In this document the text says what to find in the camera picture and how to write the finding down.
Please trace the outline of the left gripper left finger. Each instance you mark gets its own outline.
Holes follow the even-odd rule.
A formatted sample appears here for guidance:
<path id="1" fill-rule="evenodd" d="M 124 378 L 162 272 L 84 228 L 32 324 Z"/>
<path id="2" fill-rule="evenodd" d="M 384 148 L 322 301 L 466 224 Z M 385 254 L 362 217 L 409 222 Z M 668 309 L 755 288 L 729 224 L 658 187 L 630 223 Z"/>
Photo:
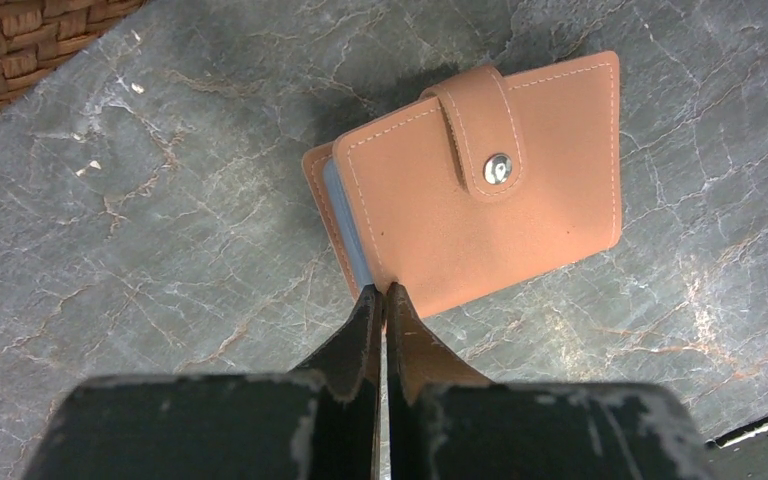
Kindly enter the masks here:
<path id="1" fill-rule="evenodd" d="M 323 381 L 311 479 L 379 477 L 383 301 L 375 286 L 363 287 L 346 322 L 295 367 Z"/>

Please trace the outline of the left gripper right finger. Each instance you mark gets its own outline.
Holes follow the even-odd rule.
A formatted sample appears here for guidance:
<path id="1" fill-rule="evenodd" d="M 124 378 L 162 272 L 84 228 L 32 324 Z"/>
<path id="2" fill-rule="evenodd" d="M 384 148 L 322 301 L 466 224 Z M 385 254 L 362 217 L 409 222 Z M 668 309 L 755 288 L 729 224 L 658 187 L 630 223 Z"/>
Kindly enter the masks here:
<path id="1" fill-rule="evenodd" d="M 385 298 L 390 465 L 393 479 L 429 479 L 435 395 L 450 386 L 493 383 L 423 322 L 405 286 Z"/>

